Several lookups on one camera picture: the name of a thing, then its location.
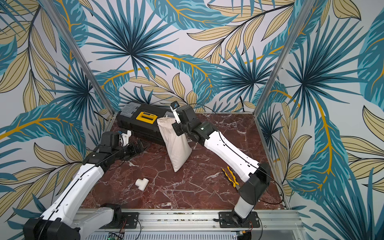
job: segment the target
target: pvc tee fitting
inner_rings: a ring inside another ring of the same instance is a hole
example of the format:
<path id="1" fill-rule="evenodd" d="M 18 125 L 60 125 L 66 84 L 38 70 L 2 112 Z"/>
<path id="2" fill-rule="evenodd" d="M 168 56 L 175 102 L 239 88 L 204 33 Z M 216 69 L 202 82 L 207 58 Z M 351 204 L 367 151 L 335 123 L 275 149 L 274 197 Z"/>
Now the pvc tee fitting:
<path id="1" fill-rule="evenodd" d="M 146 178 L 143 178 L 143 180 L 137 179 L 135 185 L 138 186 L 140 190 L 144 191 L 144 189 L 147 186 L 148 182 L 149 182 L 149 180 L 146 179 Z"/>

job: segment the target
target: red marble surface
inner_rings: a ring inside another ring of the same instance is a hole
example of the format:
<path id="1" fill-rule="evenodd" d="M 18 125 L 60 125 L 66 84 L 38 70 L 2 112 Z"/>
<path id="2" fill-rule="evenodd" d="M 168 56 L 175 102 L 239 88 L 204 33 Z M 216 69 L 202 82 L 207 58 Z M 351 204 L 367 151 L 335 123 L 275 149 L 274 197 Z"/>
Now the red marble surface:
<path id="1" fill-rule="evenodd" d="M 209 119 L 248 156 L 267 162 L 251 114 L 199 114 L 199 118 L 201 121 Z M 112 131 L 117 130 L 115 123 Z M 166 148 L 158 144 L 151 144 L 144 153 L 129 162 L 116 161 L 93 187 L 81 207 L 98 208 L 103 203 L 113 203 L 129 209 L 232 209 L 239 195 L 222 172 L 227 164 L 200 144 L 189 144 L 192 153 L 176 173 Z M 149 180 L 145 191 L 135 186 L 138 178 Z M 236 179 L 241 186 L 243 182 L 239 177 Z M 268 202 L 281 200 L 274 183 L 271 182 L 261 199 Z M 255 209 L 283 209 L 283 205 L 259 202 Z"/>

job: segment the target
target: pliers handle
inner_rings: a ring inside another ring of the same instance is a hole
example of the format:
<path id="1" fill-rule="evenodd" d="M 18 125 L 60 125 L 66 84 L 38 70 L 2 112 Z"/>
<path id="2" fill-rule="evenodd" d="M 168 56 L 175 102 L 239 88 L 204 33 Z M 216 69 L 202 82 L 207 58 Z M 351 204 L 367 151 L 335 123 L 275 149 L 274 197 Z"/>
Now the pliers handle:
<path id="1" fill-rule="evenodd" d="M 235 187 L 237 190 L 240 189 L 240 186 L 239 186 L 239 183 L 236 181 L 236 177 L 235 175 L 233 174 L 233 172 L 229 169 L 229 167 L 227 167 L 228 171 L 231 173 L 232 177 L 233 177 L 233 180 L 228 176 L 227 172 L 224 170 L 224 168 L 222 168 L 221 170 L 223 170 L 223 172 L 225 173 L 225 175 L 227 176 L 228 180 L 233 184 L 233 187 Z"/>

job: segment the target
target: mounting plate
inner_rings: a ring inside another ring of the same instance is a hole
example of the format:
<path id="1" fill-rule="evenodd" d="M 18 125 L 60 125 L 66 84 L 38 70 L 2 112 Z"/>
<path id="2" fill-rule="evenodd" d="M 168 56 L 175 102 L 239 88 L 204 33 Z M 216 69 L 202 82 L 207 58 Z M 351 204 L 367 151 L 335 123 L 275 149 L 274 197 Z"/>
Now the mounting plate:
<path id="1" fill-rule="evenodd" d="M 122 216 L 123 218 L 127 219 L 124 229 L 136 229 L 137 221 L 135 221 L 135 219 L 138 219 L 139 217 L 138 212 L 122 212 Z M 116 227 L 112 227 L 109 224 L 107 224 L 102 226 L 100 229 L 111 229 L 111 228 L 116 228 Z"/>
<path id="2" fill-rule="evenodd" d="M 230 222 L 232 219 L 232 212 L 219 212 L 218 217 L 222 221 Z M 241 226 L 241 228 L 248 228 L 249 221 L 252 223 L 253 228 L 260 227 L 259 217 L 256 212 L 251 212 L 247 221 Z M 237 228 L 237 226 L 234 223 L 229 224 L 229 223 L 220 222 L 220 228 Z"/>

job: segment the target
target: metal grille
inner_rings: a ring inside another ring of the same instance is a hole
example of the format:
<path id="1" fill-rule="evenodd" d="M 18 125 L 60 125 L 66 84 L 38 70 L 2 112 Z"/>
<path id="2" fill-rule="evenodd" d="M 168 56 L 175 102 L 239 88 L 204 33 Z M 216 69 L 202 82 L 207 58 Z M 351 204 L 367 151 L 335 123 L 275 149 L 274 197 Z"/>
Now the metal grille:
<path id="1" fill-rule="evenodd" d="M 135 240 L 139 232 L 126 232 L 124 240 Z M 106 240 L 107 232 L 94 232 L 86 240 Z M 141 232 L 138 240 L 237 240 L 235 232 Z"/>

